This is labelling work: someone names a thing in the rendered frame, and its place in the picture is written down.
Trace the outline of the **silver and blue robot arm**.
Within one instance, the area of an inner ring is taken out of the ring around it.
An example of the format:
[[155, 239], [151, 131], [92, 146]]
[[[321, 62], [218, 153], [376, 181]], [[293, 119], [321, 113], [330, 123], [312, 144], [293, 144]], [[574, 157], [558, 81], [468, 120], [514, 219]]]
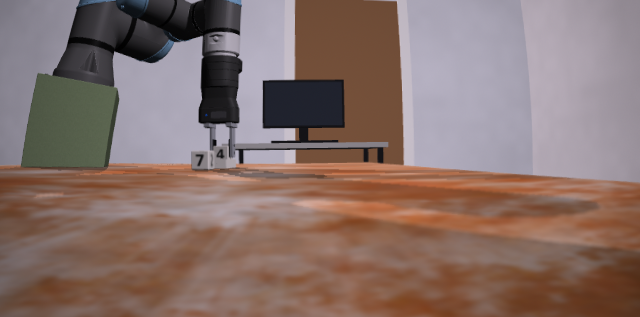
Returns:
[[52, 76], [114, 87], [114, 52], [155, 63], [174, 42], [211, 32], [240, 36], [241, 7], [241, 0], [80, 0]]

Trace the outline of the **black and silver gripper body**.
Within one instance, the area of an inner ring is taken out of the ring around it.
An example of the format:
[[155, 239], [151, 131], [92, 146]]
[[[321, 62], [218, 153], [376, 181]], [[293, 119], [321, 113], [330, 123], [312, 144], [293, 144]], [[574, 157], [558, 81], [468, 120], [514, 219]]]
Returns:
[[238, 34], [212, 32], [203, 36], [199, 123], [239, 123], [236, 98], [243, 63], [237, 58], [239, 54]]

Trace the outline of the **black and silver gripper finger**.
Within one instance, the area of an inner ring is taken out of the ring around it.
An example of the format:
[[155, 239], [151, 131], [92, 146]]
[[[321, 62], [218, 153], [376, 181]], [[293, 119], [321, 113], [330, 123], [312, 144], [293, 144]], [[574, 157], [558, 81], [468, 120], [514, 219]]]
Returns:
[[216, 146], [216, 125], [204, 123], [204, 127], [210, 128], [210, 151], [213, 151], [213, 146]]
[[230, 128], [229, 157], [235, 157], [235, 128], [237, 128], [237, 124], [226, 123], [226, 127]]

